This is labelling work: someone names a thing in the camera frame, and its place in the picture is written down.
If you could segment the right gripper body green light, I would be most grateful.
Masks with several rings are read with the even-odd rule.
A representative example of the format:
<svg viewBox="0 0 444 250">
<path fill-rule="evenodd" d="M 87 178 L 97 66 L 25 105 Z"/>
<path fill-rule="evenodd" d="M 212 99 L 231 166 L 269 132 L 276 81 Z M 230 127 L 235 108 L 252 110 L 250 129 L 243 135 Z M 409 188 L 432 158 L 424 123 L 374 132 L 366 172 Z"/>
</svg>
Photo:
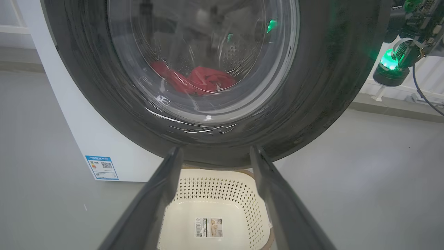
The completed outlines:
<svg viewBox="0 0 444 250">
<path fill-rule="evenodd" d="M 385 43 L 395 42 L 382 56 L 373 79 L 400 86 L 410 68 L 427 56 L 444 58 L 444 0 L 391 0 Z"/>
</svg>

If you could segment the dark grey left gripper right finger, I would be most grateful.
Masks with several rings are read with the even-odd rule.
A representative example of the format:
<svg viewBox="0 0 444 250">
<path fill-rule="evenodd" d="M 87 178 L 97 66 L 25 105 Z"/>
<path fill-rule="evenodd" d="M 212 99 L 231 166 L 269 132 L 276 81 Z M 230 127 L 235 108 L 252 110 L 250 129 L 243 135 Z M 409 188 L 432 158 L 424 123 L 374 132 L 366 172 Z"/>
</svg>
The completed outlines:
<svg viewBox="0 0 444 250">
<path fill-rule="evenodd" d="M 249 150 L 257 192 L 264 200 L 278 250 L 337 250 L 260 146 Z"/>
</svg>

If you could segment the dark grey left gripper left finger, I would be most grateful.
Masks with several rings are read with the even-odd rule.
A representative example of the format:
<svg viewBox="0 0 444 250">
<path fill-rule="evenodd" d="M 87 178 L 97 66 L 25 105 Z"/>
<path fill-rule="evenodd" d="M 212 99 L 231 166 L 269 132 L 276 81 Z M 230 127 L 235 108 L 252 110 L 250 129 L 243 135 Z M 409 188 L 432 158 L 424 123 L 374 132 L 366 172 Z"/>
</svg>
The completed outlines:
<svg viewBox="0 0 444 250">
<path fill-rule="evenodd" d="M 157 250 L 165 209 L 176 195 L 182 164 L 183 150 L 173 147 L 98 250 Z"/>
</svg>

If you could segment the dark grey round washer door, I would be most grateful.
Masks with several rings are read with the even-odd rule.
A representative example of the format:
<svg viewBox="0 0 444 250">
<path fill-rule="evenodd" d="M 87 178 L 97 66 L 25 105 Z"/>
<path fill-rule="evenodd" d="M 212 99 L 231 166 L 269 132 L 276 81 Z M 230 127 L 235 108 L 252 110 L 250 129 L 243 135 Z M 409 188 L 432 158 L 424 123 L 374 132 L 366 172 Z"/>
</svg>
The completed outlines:
<svg viewBox="0 0 444 250">
<path fill-rule="evenodd" d="M 43 0 L 60 55 L 97 112 L 164 158 L 241 169 L 251 146 L 279 160 L 355 98 L 383 43 L 391 0 Z M 237 83 L 176 91 L 150 66 Z"/>
</svg>

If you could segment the red garment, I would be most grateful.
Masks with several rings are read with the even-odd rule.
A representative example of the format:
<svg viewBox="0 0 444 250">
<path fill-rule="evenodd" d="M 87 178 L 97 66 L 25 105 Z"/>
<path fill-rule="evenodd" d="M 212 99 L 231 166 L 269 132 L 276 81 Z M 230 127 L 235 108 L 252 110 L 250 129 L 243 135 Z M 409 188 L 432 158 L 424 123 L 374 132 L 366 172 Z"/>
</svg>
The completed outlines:
<svg viewBox="0 0 444 250">
<path fill-rule="evenodd" d="M 163 61 L 150 63 L 151 68 L 176 91 L 186 94 L 209 95 L 237 83 L 228 73 L 206 67 L 195 67 L 189 76 L 171 69 Z"/>
</svg>

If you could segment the cream perforated laundry basket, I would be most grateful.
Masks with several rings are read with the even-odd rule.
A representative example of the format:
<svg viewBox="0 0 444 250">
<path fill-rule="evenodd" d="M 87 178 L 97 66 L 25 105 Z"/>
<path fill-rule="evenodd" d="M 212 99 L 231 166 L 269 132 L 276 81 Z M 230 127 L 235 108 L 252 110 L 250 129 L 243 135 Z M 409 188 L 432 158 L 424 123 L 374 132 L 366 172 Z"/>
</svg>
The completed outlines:
<svg viewBox="0 0 444 250">
<path fill-rule="evenodd" d="M 221 217 L 224 236 L 196 238 L 197 217 Z M 252 172 L 182 169 L 157 250 L 271 250 L 274 239 Z"/>
</svg>

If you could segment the white Hisense washing machine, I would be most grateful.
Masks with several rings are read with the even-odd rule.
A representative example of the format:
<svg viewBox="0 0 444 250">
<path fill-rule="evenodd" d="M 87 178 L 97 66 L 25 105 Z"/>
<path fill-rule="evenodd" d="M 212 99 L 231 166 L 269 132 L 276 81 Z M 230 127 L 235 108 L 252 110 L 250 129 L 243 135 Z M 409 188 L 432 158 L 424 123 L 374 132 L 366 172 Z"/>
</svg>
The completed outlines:
<svg viewBox="0 0 444 250">
<path fill-rule="evenodd" d="M 17 0 L 17 3 L 84 161 L 87 163 L 86 155 L 110 157 L 119 180 L 108 182 L 148 181 L 162 158 L 118 132 L 80 91 L 71 76 L 71 67 L 57 49 L 43 0 Z"/>
</svg>

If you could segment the blue energy label sticker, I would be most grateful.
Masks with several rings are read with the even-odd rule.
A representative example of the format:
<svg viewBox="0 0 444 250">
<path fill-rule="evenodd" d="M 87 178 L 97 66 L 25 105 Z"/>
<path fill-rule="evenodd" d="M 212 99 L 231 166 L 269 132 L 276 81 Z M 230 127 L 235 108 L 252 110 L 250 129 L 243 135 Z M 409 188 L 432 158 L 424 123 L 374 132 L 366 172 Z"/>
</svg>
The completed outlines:
<svg viewBox="0 0 444 250">
<path fill-rule="evenodd" d="M 118 175 L 110 157 L 85 156 L 96 180 L 118 181 Z"/>
</svg>

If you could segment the paper label sticker with barcode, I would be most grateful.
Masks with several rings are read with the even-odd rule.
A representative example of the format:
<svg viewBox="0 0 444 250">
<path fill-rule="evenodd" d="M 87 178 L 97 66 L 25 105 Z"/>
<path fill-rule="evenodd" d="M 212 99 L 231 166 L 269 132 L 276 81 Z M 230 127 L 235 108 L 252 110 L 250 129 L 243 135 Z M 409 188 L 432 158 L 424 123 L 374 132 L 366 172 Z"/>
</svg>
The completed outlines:
<svg viewBox="0 0 444 250">
<path fill-rule="evenodd" d="M 197 217 L 195 223 L 196 238 L 223 238 L 223 219 L 221 217 Z"/>
</svg>

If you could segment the white metal fence rail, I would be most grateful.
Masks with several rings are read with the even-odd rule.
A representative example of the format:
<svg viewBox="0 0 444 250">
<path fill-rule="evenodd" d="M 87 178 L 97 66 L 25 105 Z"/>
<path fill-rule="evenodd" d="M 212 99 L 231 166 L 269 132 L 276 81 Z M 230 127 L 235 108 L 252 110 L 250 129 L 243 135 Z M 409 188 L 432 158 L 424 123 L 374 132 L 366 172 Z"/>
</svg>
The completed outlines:
<svg viewBox="0 0 444 250">
<path fill-rule="evenodd" d="M 30 35 L 17 0 L 0 0 L 0 33 Z"/>
</svg>

